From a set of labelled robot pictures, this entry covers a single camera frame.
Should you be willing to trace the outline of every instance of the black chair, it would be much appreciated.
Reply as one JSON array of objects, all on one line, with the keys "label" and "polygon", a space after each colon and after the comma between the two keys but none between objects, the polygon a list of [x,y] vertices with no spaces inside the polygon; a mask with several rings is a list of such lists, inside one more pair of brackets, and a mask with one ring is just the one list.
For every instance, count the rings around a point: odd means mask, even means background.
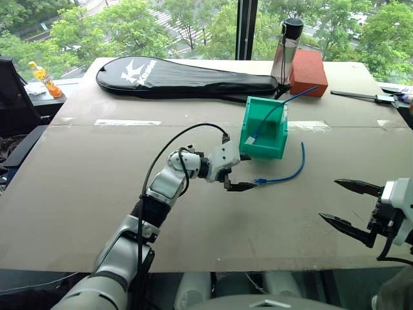
[{"label": "black chair", "polygon": [[34,108],[16,72],[11,57],[0,57],[0,136],[28,134],[39,125],[50,123]]},{"label": "black chair", "polygon": [[0,178],[0,183],[9,184],[20,164],[26,158],[45,125],[50,123],[48,116],[40,116],[34,108],[11,57],[0,57],[0,137],[9,138],[27,134],[1,165],[8,173]]}]

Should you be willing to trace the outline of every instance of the blue cable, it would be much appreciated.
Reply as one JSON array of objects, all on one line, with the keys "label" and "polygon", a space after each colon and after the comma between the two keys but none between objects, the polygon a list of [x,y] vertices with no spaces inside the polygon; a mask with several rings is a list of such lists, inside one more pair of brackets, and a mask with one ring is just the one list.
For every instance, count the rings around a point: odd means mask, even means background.
[{"label": "blue cable", "polygon": [[268,114],[264,117],[264,119],[262,120],[262,122],[259,124],[259,127],[258,127],[257,131],[255,132],[255,134],[252,135],[252,137],[253,137],[254,139],[257,139],[258,135],[260,134],[261,130],[263,129],[263,126],[264,126],[265,121],[267,120],[267,118],[269,117],[269,115],[271,115],[271,113],[273,113],[273,111],[275,111],[278,107],[280,107],[280,106],[286,104],[287,102],[292,101],[292,100],[294,100],[294,99],[296,99],[296,98],[298,98],[298,97],[301,97],[302,95],[305,95],[307,92],[311,92],[311,91],[313,91],[314,89],[317,89],[317,88],[318,88],[318,86],[314,86],[314,87],[312,87],[312,88],[310,88],[310,89],[307,89],[307,90],[305,90],[305,91],[303,91],[303,92],[300,92],[298,95],[292,96],[291,98],[289,98],[289,99],[287,99],[287,100],[279,103],[278,105],[276,105],[276,106],[275,106],[270,112],[268,112]]},{"label": "blue cable", "polygon": [[303,154],[303,159],[301,160],[301,166],[298,168],[298,170],[296,171],[296,173],[287,176],[285,178],[280,178],[280,179],[272,179],[272,180],[268,180],[268,179],[255,179],[254,183],[255,184],[266,184],[266,183],[276,183],[276,182],[282,182],[282,181],[288,181],[291,179],[294,179],[304,168],[304,164],[305,164],[305,149],[304,149],[304,142],[301,142],[301,151]]}]

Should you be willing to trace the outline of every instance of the tape strip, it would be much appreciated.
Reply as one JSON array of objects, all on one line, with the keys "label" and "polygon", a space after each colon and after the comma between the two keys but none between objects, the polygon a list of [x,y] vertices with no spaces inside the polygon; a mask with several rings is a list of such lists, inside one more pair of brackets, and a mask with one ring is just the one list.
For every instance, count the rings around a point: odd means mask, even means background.
[{"label": "tape strip", "polygon": [[324,121],[289,121],[289,128],[299,128],[309,131],[330,131],[330,126],[328,126]]},{"label": "tape strip", "polygon": [[156,126],[161,121],[141,121],[135,119],[97,119],[95,126]]}]

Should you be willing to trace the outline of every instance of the clear water bottle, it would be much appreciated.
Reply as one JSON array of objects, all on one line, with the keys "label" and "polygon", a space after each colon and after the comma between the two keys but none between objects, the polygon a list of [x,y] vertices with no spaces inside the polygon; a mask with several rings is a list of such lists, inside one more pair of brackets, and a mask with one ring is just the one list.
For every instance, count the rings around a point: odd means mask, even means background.
[{"label": "clear water bottle", "polygon": [[303,22],[296,18],[288,18],[283,22],[271,70],[271,75],[277,79],[279,84],[287,85],[290,81],[292,60],[296,54],[303,27]]}]

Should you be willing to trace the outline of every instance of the black bottle cap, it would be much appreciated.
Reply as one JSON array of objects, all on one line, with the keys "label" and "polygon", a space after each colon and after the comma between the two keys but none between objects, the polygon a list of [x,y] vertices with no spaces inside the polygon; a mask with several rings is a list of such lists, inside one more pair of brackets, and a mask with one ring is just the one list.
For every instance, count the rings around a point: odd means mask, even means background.
[{"label": "black bottle cap", "polygon": [[300,37],[303,31],[303,28],[304,28],[304,24],[299,19],[287,18],[286,20],[284,20],[284,27],[285,27],[285,37],[287,39],[296,40]]}]

